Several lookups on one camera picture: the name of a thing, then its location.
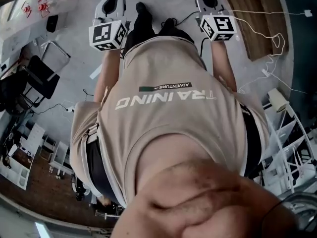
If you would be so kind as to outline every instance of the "beige t-shirt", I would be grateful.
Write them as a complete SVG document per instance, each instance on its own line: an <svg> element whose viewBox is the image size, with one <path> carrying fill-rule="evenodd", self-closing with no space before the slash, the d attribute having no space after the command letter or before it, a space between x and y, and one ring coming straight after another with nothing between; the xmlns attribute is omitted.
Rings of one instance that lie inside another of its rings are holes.
<svg viewBox="0 0 317 238"><path fill-rule="evenodd" d="M86 184L83 135L98 121L103 156L125 203L135 196L140 153L156 137L179 133L198 142L217 163L241 172L246 163L246 132L239 102L253 113L263 145L268 131L264 111L250 96L232 94L206 70L196 47L180 38L155 37L130 50L124 72L106 102L76 105L71 165Z"/></svg>

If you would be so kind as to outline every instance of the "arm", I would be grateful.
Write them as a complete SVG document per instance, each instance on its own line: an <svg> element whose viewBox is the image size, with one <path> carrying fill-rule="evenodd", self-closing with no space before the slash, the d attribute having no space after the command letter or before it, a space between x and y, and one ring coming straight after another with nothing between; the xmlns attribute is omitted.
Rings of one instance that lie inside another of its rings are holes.
<svg viewBox="0 0 317 238"><path fill-rule="evenodd" d="M98 200L103 206L111 205L111 200L108 199L108 198L106 198L105 196L97 197L97 200Z"/></svg>
<svg viewBox="0 0 317 238"><path fill-rule="evenodd" d="M106 51L95 89L95 102L101 102L103 100L106 87L108 87L108 91L114 87L119 79L119 69L120 50Z"/></svg>
<svg viewBox="0 0 317 238"><path fill-rule="evenodd" d="M223 80L233 91L237 91L236 80L228 58L227 48L224 42L212 42L211 53L213 62L213 76L221 83Z"/></svg>

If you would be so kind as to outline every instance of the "fiducial marker cube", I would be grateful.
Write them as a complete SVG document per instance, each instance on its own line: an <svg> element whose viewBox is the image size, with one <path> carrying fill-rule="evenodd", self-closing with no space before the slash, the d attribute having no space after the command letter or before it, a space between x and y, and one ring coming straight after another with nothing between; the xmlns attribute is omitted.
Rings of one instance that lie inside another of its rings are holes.
<svg viewBox="0 0 317 238"><path fill-rule="evenodd" d="M121 20L91 26L89 44L99 51L118 50L127 32Z"/></svg>
<svg viewBox="0 0 317 238"><path fill-rule="evenodd" d="M200 27L210 41L229 41L237 33L233 16L204 15Z"/></svg>

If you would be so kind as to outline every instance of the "black pants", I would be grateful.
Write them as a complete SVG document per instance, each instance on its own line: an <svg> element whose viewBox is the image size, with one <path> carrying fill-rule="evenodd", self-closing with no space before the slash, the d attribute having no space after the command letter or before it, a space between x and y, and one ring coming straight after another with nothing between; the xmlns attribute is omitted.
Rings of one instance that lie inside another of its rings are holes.
<svg viewBox="0 0 317 238"><path fill-rule="evenodd" d="M125 43L123 55L125 55L131 48L144 41L147 41L155 36L175 36L184 38L194 44L194 41L190 36L182 30L176 27L168 28L163 27L159 34L155 34L152 29L152 15L148 11L140 13L135 20L134 29L128 34L127 41Z"/></svg>
<svg viewBox="0 0 317 238"><path fill-rule="evenodd" d="M261 160L262 145L259 130L253 115L247 107L241 104L240 106L242 109L242 115L246 126L248 141L247 165L244 176L251 178L254 172L257 173L257 167Z"/></svg>
<svg viewBox="0 0 317 238"><path fill-rule="evenodd" d="M119 204L106 175L103 159L101 157L99 140L97 139L96 141L87 144L86 152L89 175L94 186L106 198L110 199L116 204Z"/></svg>

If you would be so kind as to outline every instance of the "wooden floor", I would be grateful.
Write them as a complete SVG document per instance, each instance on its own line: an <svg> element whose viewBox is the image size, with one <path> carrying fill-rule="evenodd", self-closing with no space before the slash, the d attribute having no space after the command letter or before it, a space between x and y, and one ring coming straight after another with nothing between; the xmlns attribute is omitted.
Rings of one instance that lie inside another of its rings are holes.
<svg viewBox="0 0 317 238"><path fill-rule="evenodd" d="M71 187L71 176L57 180L49 173L49 164L35 156L27 184L22 190L0 175L0 193L19 205L46 217L90 227L113 227L113 221L95 217L88 203L77 201Z"/></svg>
<svg viewBox="0 0 317 238"><path fill-rule="evenodd" d="M280 0L228 0L228 2L232 10L262 12L283 11ZM234 15L237 18L246 20L255 31L266 36L274 36L281 33L285 39L283 53L288 52L288 34L283 14L265 15L234 12ZM238 21L237 23L241 30L244 44L246 45L248 57L251 61L255 61L269 54L280 54L282 52L283 40L281 40L282 44L276 48L272 39L266 39L263 36L255 34L245 22Z"/></svg>

